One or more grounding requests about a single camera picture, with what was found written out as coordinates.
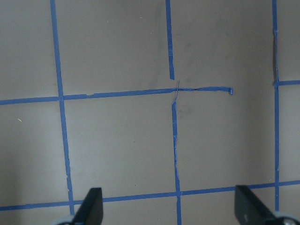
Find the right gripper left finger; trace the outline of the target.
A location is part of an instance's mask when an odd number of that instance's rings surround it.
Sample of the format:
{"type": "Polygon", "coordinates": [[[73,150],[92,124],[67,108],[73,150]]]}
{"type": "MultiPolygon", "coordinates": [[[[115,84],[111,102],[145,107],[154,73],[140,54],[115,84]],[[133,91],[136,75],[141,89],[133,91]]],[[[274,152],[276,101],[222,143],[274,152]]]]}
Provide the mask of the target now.
{"type": "Polygon", "coordinates": [[[74,225],[100,225],[104,217],[102,188],[91,188],[73,218],[74,225]]]}

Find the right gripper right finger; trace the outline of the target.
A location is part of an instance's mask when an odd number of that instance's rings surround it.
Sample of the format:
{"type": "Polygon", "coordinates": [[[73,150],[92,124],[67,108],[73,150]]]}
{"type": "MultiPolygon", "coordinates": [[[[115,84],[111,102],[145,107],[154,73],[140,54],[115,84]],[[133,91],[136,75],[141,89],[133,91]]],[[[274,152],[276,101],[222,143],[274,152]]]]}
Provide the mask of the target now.
{"type": "Polygon", "coordinates": [[[234,214],[240,225],[277,225],[277,218],[247,185],[236,185],[234,214]]]}

